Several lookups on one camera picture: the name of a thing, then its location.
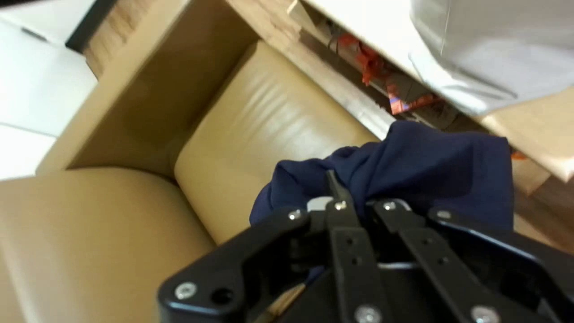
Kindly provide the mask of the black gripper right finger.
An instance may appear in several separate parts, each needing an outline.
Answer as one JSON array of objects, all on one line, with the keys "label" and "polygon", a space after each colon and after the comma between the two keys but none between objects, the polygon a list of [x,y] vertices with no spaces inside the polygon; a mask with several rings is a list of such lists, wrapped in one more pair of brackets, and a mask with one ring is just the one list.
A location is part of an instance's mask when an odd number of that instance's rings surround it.
[{"label": "black gripper right finger", "polygon": [[571,254],[444,207],[419,214],[402,198],[370,207],[456,323],[574,323]]}]

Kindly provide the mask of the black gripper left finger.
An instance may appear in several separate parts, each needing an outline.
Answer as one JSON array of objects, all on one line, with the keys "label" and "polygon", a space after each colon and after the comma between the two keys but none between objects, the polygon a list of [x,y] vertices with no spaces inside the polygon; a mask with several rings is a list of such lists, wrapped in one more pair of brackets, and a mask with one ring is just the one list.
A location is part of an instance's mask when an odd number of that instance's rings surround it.
[{"label": "black gripper left finger", "polygon": [[275,211],[194,259],[159,288],[160,323],[248,323],[318,265],[304,238],[325,209]]}]

